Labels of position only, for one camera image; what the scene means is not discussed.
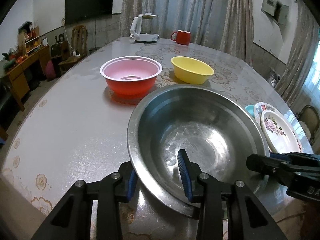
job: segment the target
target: electric kettle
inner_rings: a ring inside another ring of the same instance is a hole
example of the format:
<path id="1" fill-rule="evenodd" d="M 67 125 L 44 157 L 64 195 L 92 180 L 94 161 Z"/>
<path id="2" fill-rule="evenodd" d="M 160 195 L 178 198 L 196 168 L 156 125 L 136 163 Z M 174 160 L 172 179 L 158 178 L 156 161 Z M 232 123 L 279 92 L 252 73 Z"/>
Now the electric kettle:
<path id="1" fill-rule="evenodd" d="M 153 43 L 158 41 L 159 16 L 151 13 L 139 14 L 133 19 L 130 38 L 138 42 Z"/>

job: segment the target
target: metal screw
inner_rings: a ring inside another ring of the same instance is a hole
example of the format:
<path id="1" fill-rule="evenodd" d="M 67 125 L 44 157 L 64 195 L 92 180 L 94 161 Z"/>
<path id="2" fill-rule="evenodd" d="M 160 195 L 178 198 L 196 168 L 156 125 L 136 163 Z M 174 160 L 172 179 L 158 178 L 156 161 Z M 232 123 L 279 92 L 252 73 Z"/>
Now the metal screw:
<path id="1" fill-rule="evenodd" d="M 237 181 L 236 181 L 236 185 L 237 185 L 238 187 L 243 187 L 243 186 L 244 186 L 244 182 L 241 181 L 241 180 L 237 180 Z"/>
<path id="2" fill-rule="evenodd" d="M 84 180 L 79 179 L 75 182 L 76 187 L 82 187 L 84 185 Z"/>
<path id="3" fill-rule="evenodd" d="M 114 172 L 114 173 L 111 174 L 111 178 L 113 178 L 113 179 L 119 179 L 120 176 L 121 176 L 121 175 L 120 175 L 119 172 Z"/>
<path id="4" fill-rule="evenodd" d="M 207 178 L 209 178 L 209 175 L 207 174 L 207 173 L 200 173 L 200 175 L 199 175 L 199 177 L 201 178 L 201 179 L 207 179 Z"/>

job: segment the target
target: stack of plates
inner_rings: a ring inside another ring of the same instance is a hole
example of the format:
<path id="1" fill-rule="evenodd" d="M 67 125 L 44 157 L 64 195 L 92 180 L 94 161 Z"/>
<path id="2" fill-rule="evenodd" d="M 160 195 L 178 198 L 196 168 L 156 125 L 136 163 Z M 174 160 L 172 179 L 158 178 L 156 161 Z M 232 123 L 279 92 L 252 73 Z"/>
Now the stack of plates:
<path id="1" fill-rule="evenodd" d="M 272 105 L 256 103 L 253 113 L 272 152 L 302 152 L 301 142 L 292 125 Z"/>

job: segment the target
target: television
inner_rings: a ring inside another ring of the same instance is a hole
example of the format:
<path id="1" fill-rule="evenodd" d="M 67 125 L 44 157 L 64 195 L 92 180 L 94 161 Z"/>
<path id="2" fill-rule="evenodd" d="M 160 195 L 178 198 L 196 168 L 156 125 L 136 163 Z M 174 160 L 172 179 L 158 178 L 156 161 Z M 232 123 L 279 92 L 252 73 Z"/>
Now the television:
<path id="1" fill-rule="evenodd" d="M 112 14 L 112 0 L 65 0 L 66 24 Z"/>

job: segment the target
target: red mug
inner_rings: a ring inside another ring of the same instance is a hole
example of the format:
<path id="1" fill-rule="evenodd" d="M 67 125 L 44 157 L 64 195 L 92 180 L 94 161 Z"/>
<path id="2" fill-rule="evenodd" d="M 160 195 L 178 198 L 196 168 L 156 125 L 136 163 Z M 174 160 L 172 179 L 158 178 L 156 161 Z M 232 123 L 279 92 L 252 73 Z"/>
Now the red mug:
<path id="1" fill-rule="evenodd" d="M 177 34 L 176 39 L 174 40 L 172 38 L 172 36 L 174 34 Z M 186 32 L 186 31 L 177 31 L 171 34 L 170 39 L 175 41 L 178 44 L 182 44 L 182 45 L 189 45 L 190 43 L 190 38 L 191 38 L 191 33 L 190 32 Z"/>

